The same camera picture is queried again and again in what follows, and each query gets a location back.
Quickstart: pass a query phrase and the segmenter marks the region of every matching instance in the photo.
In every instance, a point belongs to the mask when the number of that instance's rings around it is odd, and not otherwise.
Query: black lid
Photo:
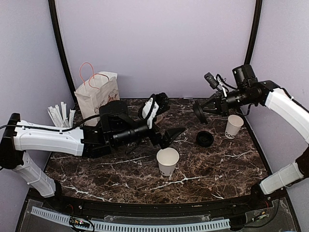
[[[197,133],[197,144],[201,147],[209,147],[213,143],[213,135],[207,131]]]

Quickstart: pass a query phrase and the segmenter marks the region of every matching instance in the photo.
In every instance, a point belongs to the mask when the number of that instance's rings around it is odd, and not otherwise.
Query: marble table
[[[136,119],[145,100],[125,100]],[[226,117],[208,115],[208,125],[200,124],[192,111],[193,100],[170,99],[171,109],[158,126],[186,127],[171,145],[180,160],[171,180],[160,174],[156,154],[148,139],[134,148],[123,146],[98,159],[53,153],[46,173],[58,180],[66,196],[116,203],[193,203],[250,194],[250,187],[267,176],[253,141],[243,126],[234,140],[225,137]],[[75,122],[82,120],[77,110]],[[214,143],[209,148],[196,144],[199,131],[209,131]]]

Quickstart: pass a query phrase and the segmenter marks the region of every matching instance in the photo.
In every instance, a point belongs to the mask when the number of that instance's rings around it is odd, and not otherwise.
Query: gray wall
[[[72,99],[56,48],[48,1],[0,1],[0,125],[11,113],[29,122],[51,125],[47,107]],[[44,167],[47,152],[30,152]],[[0,231],[15,231],[28,191],[9,170],[0,172]]]
[[[244,62],[254,0],[57,1],[71,73],[89,61],[119,73],[120,97],[206,97],[207,72],[232,80]],[[90,77],[85,67],[83,75]]]
[[[309,1],[264,1],[252,66],[259,80],[272,80],[309,109]],[[307,148],[302,137],[276,113],[252,108],[249,122],[276,172]],[[309,231],[309,181],[288,189],[302,231]]]

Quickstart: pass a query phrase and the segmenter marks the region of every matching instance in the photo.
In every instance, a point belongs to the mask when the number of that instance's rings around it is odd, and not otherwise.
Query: empty paper cup
[[[228,139],[234,139],[238,131],[243,125],[243,120],[237,115],[230,115],[227,119],[227,125],[225,129],[225,136]]]
[[[159,150],[156,159],[158,160],[161,174],[171,176],[179,160],[179,153],[174,148],[168,147]]]

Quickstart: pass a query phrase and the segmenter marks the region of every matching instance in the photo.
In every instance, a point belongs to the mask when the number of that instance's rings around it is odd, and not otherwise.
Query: white paper bag
[[[81,84],[75,91],[83,118],[99,114],[99,108],[108,102],[119,100],[117,73],[99,72]],[[99,118],[87,121],[88,126],[97,125]]]

